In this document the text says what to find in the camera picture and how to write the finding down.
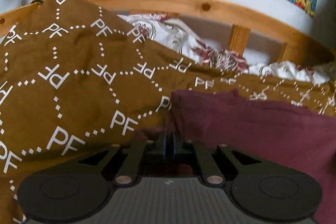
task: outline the wooden slat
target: wooden slat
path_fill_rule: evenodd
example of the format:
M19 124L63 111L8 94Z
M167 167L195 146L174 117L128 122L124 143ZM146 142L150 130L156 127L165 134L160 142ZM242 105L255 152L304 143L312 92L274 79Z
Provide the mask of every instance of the wooden slat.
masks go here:
M251 30L233 24L228 42L229 50L243 55Z
M0 37L8 34L11 27L26 19L33 10L38 8L40 3L33 3L23 7L19 7L0 15Z
M288 43L283 43L277 62L290 61L295 64L305 64L309 55L305 49L300 47L293 47Z
M278 21L268 15L251 10L237 4L222 0L87 0L108 10L142 10L165 11L188 16L211 19L218 22L229 22L237 26L255 30L279 41L285 41L293 48L301 48L301 56L313 54L319 61L330 62L334 55L320 45L310 36L299 32L297 29ZM18 8L24 12L19 15L11 15L12 21L21 21L24 15L29 14L37 6L25 6ZM0 33L9 29L0 25Z

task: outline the brown blanket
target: brown blanket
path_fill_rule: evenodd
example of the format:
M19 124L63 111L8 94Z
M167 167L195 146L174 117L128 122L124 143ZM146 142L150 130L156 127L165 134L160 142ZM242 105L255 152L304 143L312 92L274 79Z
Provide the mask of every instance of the brown blanket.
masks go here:
M145 40L132 25L83 0L47 0L0 47L2 223L24 219L22 179L164 125L171 91L225 92L335 115L334 83L222 73Z

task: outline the black strap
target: black strap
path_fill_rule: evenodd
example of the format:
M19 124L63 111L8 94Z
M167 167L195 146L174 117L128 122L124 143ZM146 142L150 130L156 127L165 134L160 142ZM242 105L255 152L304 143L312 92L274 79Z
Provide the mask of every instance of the black strap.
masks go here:
M30 4L33 4L33 3L36 3L36 2L38 2L38 3L41 3L41 4L43 4L44 3L44 1L43 0L33 0Z

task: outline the gray ribbed mat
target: gray ribbed mat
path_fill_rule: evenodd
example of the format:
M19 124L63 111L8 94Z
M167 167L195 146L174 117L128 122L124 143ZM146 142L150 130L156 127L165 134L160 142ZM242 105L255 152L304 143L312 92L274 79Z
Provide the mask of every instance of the gray ribbed mat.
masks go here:
M97 214L76 224L266 224L239 211L221 189L197 178L143 178L118 189ZM28 220L26 224L39 224ZM315 224L307 219L296 224Z

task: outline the metal screw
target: metal screw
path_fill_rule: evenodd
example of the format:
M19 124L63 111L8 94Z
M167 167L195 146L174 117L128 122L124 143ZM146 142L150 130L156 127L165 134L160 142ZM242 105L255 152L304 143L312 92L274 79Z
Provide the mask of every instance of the metal screw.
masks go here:
M119 184L129 184L132 182L132 178L129 176L119 176L115 179L115 181Z
M220 176L209 176L207 181L211 184L220 184L223 182L223 178Z

